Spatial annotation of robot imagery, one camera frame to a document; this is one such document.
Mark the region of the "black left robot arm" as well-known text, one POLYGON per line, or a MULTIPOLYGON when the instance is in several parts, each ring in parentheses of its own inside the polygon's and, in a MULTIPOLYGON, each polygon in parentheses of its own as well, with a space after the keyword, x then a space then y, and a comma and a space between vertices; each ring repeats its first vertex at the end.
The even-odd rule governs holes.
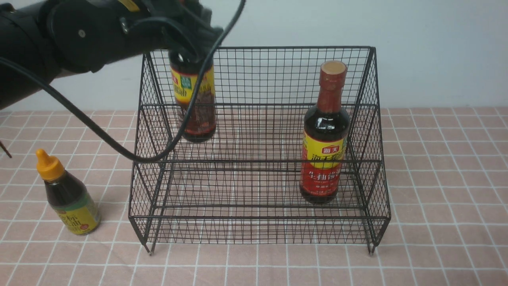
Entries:
POLYGON ((156 49, 205 58, 223 33, 198 0, 1 2, 0 55, 44 83, 156 49))

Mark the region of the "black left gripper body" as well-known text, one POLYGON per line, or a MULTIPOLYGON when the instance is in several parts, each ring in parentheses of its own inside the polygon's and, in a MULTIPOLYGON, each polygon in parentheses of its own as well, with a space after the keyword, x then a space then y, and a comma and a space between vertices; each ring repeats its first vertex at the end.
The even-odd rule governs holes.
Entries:
POLYGON ((139 28, 154 33, 154 48, 175 51, 184 59, 205 59, 223 33, 211 25, 212 11, 198 0, 144 0, 149 17, 139 28))

